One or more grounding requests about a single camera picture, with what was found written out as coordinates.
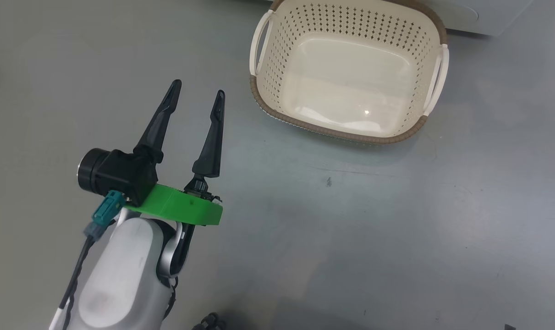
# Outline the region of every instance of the black cable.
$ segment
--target black cable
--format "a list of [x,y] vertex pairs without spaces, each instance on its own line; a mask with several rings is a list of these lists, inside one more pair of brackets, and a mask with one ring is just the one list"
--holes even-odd
[[175,303],[175,289],[177,288],[177,284],[179,284],[179,278],[177,278],[176,276],[175,284],[173,284],[172,286],[171,297],[169,297],[168,308],[165,310],[164,319],[168,317],[169,312],[171,312],[171,309],[173,308],[173,304]]
[[74,309],[74,294],[76,293],[76,289],[78,288],[78,280],[76,280],[76,284],[74,285],[74,289],[72,290],[71,296],[70,296],[70,304],[67,305],[67,310],[66,310],[66,318],[63,321],[63,328],[62,330],[66,330],[67,327],[70,324],[70,319],[71,319],[71,310]]
[[64,309],[66,306],[67,300],[70,299],[72,293],[76,291],[75,287],[77,286],[78,277],[80,276],[80,272],[82,270],[82,264],[88,255],[88,251],[92,247],[94,243],[93,238],[88,236],[86,238],[86,242],[82,247],[82,251],[80,251],[80,256],[78,257],[78,262],[76,263],[76,267],[74,268],[74,273],[71,275],[70,283],[67,285],[66,292],[61,299],[61,303],[59,304],[60,309]]

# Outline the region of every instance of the camera lens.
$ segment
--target camera lens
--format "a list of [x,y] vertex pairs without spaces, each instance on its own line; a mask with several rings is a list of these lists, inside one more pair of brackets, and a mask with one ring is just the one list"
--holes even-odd
[[80,188],[98,194],[93,177],[95,174],[94,171],[100,166],[109,153],[110,152],[106,150],[94,148],[82,158],[80,165],[78,165],[78,185],[80,185]]

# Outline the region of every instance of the basket handle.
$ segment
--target basket handle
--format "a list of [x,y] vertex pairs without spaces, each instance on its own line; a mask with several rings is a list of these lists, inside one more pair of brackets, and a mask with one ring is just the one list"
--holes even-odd
[[428,97],[424,102],[424,115],[428,116],[436,106],[442,88],[445,86],[446,74],[449,71],[449,47],[447,44],[442,44],[442,53],[439,54],[436,60],[436,67],[430,82],[430,91]]
[[[257,28],[255,29],[255,33],[253,34],[253,41],[251,42],[251,53],[248,57],[248,71],[251,75],[256,76],[259,73],[259,69],[261,68],[261,63],[263,62],[263,57],[265,56],[265,49],[267,48],[267,42],[269,41],[269,33],[271,32],[271,27],[273,27],[273,22],[269,19],[273,11],[269,9],[268,12],[261,17],[261,20],[257,24]],[[257,63],[257,52],[259,49],[259,39],[261,39],[261,34],[263,33],[263,29],[265,29],[265,25],[269,23],[267,27],[267,32],[265,33],[265,40],[263,42],[263,47],[261,48],[261,56],[259,56],[259,63]]]

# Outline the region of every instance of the metal surface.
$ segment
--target metal surface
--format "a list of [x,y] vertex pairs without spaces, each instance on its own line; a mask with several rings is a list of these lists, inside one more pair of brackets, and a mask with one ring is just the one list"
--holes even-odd
[[164,250],[161,252],[161,257],[159,258],[158,270],[159,273],[168,278],[174,278],[177,276],[177,272],[172,272],[172,261],[173,255],[175,254],[175,249],[180,240],[183,238],[184,232],[181,230],[181,223],[175,223],[175,235],[167,242]]
[[130,152],[177,77],[160,182],[191,179],[188,139],[222,88],[224,213],[195,231],[164,330],[210,311],[241,330],[555,329],[555,0],[498,38],[451,35],[434,115],[384,148],[258,108],[248,53],[268,6],[0,1],[0,330],[48,326],[100,203],[80,157]]

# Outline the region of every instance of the perforated basket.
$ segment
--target perforated basket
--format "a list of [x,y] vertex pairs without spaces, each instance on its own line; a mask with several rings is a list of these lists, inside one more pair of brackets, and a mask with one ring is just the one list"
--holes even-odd
[[446,39],[436,13],[412,0],[276,0],[253,36],[251,90],[261,109],[292,125],[399,142],[436,105]]

